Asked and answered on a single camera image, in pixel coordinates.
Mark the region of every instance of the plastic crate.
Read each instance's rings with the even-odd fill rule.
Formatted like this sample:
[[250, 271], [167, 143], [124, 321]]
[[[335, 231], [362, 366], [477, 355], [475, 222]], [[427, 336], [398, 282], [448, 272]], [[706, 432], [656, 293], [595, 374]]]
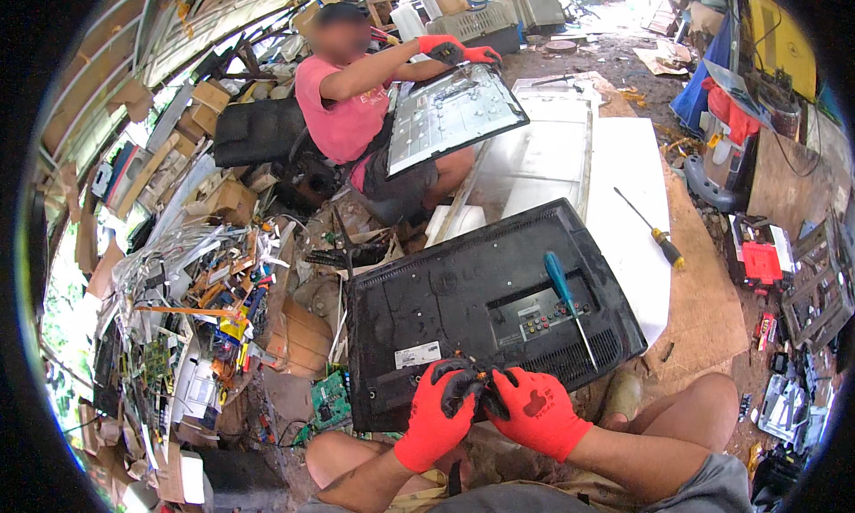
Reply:
[[517, 24], [508, 9], [501, 3], [490, 3], [481, 10], [467, 10], [454, 16], [441, 16], [429, 22], [428, 34], [450, 34], [461, 42], [495, 33]]

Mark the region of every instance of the person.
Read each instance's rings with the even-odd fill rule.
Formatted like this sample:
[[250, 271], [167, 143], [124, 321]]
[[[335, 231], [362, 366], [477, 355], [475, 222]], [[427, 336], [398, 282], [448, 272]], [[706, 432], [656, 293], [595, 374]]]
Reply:
[[[640, 382], [618, 370], [594, 426], [575, 414], [555, 377], [520, 368], [491, 374], [489, 386], [478, 387], [465, 363], [432, 363], [416, 389], [409, 429], [393, 448], [339, 432], [317, 436], [306, 465], [321, 491], [297, 511], [752, 510], [745, 466], [721, 454], [739, 410], [726, 375], [702, 376], [635, 415]], [[444, 457], [469, 431], [479, 403], [498, 432], [579, 474], [566, 485], [507, 482], [449, 497], [428, 476], [447, 465]]]
[[[387, 177], [391, 81], [422, 81], [464, 60], [500, 62], [489, 47], [464, 47], [449, 35], [421, 36], [373, 55], [365, 53], [371, 27], [352, 4], [320, 8], [310, 21], [314, 55], [297, 67], [295, 95], [309, 134], [321, 153], [347, 165], [349, 179], [372, 201], [395, 199], [401, 218], [417, 225], [466, 178], [475, 161], [471, 147]], [[424, 53], [440, 60], [406, 63]]]

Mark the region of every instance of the hand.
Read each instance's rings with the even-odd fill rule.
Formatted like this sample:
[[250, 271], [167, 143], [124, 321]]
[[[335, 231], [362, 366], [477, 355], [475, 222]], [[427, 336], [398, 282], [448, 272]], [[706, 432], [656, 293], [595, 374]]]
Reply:
[[502, 58], [489, 45], [484, 47], [470, 47], [464, 51], [464, 58], [470, 62], [482, 62], [485, 64], [495, 64], [499, 69], [505, 69], [502, 63]]
[[493, 370], [498, 397], [508, 409], [504, 420], [486, 406], [487, 418], [503, 435], [564, 463], [593, 423], [573, 412], [570, 396], [557, 378], [514, 367]]
[[410, 428], [395, 443], [395, 457], [416, 473], [450, 452], [466, 436], [484, 386], [465, 359], [432, 362], [415, 390]]
[[466, 46], [450, 34], [426, 34], [416, 38], [419, 52], [447, 66], [456, 66], [464, 61]]

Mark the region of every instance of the metal tv backplate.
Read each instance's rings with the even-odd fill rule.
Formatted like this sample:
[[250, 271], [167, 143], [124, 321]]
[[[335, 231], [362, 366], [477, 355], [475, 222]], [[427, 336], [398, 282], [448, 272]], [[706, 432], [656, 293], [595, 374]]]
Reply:
[[465, 64], [407, 93], [395, 107], [387, 176], [529, 123], [498, 73]]

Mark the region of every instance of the yellow-handled screwdriver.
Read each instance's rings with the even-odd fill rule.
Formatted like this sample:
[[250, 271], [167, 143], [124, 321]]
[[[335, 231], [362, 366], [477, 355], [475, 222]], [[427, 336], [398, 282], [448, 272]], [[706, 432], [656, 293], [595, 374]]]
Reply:
[[635, 211], [636, 215], [638, 215], [639, 218], [644, 220], [644, 222], [647, 224], [647, 227], [650, 228], [650, 235], [653, 237], [653, 240], [656, 240], [656, 243], [659, 244], [659, 249], [661, 249], [662, 252], [665, 254], [665, 259], [668, 260], [671, 266], [676, 269], [683, 268], [686, 265], [686, 261], [683, 259], [683, 255], [680, 253], [680, 251], [677, 250], [677, 247], [671, 244], [671, 241], [668, 240], [668, 236], [664, 232], [660, 231], [659, 228], [655, 228], [654, 226], [650, 225], [650, 222], [647, 221], [647, 219], [641, 215], [639, 210], [629, 202], [626, 196], [621, 194], [621, 191], [617, 190], [617, 187], [615, 187], [615, 192], [617, 192], [617, 195], [623, 198], [625, 202], [627, 202], [627, 205], [629, 205], [629, 207]]

